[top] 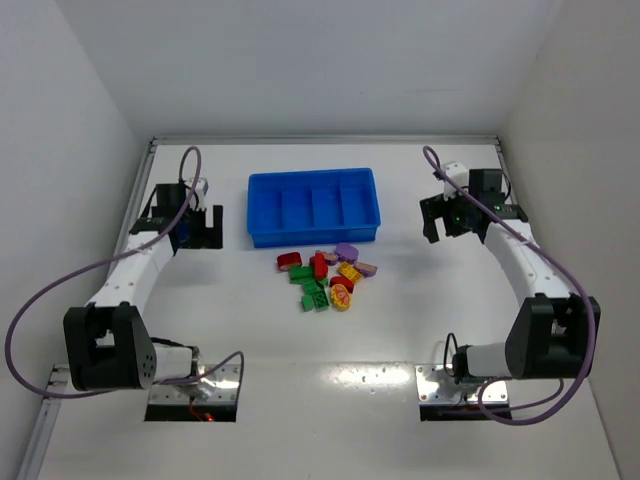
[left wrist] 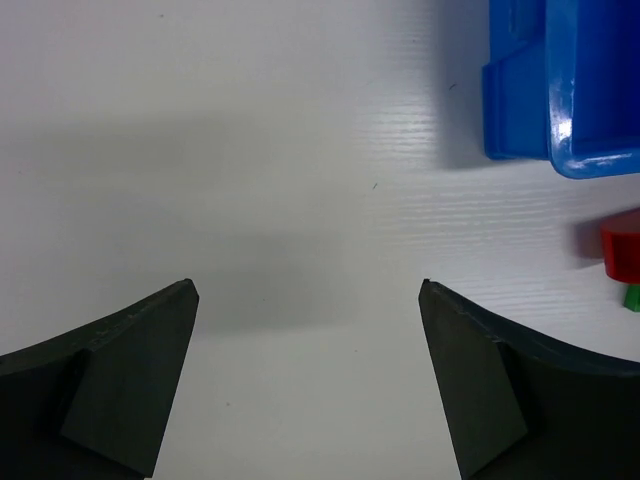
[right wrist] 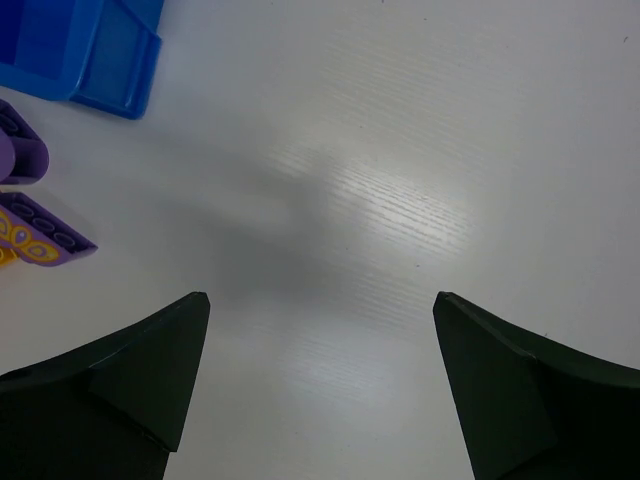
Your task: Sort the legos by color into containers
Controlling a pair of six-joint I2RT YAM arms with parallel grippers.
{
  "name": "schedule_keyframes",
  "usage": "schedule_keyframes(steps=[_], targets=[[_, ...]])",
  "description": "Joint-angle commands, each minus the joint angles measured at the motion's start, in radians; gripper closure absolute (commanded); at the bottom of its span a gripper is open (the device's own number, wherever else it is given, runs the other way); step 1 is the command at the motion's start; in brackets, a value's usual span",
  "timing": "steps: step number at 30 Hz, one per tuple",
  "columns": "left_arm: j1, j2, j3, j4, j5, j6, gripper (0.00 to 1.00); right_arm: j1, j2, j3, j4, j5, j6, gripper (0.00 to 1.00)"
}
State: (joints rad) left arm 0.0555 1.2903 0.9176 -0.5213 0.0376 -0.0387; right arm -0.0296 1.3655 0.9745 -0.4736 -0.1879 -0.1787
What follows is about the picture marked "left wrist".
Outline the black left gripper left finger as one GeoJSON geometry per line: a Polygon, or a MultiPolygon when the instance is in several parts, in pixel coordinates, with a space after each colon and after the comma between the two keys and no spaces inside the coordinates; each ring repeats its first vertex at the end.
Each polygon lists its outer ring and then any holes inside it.
{"type": "Polygon", "coordinates": [[[2,478],[151,478],[198,305],[184,279],[2,355],[2,478]]]}

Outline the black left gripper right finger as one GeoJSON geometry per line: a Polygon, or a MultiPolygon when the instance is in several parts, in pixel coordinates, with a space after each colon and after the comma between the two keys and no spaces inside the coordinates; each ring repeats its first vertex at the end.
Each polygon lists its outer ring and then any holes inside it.
{"type": "Polygon", "coordinates": [[[425,280],[419,306],[464,479],[636,479],[639,365],[425,280]]]}

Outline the red lego brick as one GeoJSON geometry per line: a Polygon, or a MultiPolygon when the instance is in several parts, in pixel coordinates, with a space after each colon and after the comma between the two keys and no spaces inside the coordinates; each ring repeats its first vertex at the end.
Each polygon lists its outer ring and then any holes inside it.
{"type": "Polygon", "coordinates": [[[606,274],[621,283],[639,283],[639,224],[638,208],[607,217],[600,223],[606,274]]]}

